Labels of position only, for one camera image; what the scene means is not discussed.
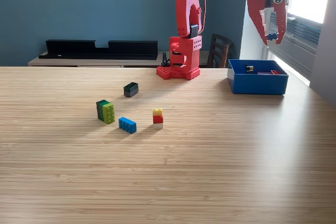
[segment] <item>robotic arm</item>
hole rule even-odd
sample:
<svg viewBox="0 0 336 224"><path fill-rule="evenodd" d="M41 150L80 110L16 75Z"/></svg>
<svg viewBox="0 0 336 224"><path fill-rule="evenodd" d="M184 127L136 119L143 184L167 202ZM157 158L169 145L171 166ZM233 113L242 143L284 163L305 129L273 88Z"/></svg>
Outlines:
<svg viewBox="0 0 336 224"><path fill-rule="evenodd" d="M281 43L286 32L287 4L286 0L247 0L249 15L265 45ZM169 79L173 77L191 80L200 74L199 51L202 47L200 34L205 25L205 6L202 20L202 9L199 0L176 0L176 20L179 37L170 39L171 66L157 68L156 72L162 78ZM267 35L264 10L271 7L274 8L277 14L278 32Z"/></svg>

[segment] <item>yellow-green lego brick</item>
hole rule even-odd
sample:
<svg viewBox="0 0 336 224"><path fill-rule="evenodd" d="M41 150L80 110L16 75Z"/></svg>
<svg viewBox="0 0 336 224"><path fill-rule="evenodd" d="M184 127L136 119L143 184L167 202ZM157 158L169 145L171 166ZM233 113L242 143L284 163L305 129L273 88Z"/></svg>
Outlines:
<svg viewBox="0 0 336 224"><path fill-rule="evenodd" d="M103 107L104 123L110 124L110 123L115 122L113 104L108 103L108 104L103 105L102 107Z"/></svg>
<svg viewBox="0 0 336 224"><path fill-rule="evenodd" d="M163 115L163 109L153 109L153 116Z"/></svg>

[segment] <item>wooden chair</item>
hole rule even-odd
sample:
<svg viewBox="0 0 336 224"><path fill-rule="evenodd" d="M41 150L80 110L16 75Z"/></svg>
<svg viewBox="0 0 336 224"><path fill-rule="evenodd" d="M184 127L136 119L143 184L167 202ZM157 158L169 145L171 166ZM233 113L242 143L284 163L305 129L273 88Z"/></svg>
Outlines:
<svg viewBox="0 0 336 224"><path fill-rule="evenodd" d="M207 68L214 68L214 60L218 68L226 68L229 57L229 49L232 45L233 43L231 40L221 35L213 34Z"/></svg>

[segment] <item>blue plastic bin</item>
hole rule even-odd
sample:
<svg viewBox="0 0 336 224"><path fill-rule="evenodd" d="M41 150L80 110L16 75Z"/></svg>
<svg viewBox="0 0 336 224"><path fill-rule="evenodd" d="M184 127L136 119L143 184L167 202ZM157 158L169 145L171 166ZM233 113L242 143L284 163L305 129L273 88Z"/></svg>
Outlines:
<svg viewBox="0 0 336 224"><path fill-rule="evenodd" d="M227 77L234 94L285 94L288 74L273 60L229 60L232 69ZM244 65L253 66L246 73ZM260 75L258 72L280 71L281 74Z"/></svg>

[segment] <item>cable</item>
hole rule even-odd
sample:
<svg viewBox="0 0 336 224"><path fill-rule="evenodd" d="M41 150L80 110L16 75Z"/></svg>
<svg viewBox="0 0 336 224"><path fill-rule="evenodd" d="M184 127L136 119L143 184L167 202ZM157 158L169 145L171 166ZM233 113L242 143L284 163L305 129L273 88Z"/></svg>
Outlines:
<svg viewBox="0 0 336 224"><path fill-rule="evenodd" d="M205 27L205 15L206 15L206 0L204 0L204 14L203 14L202 29L201 29L200 32L198 32L198 35L200 35L204 31L204 27Z"/></svg>

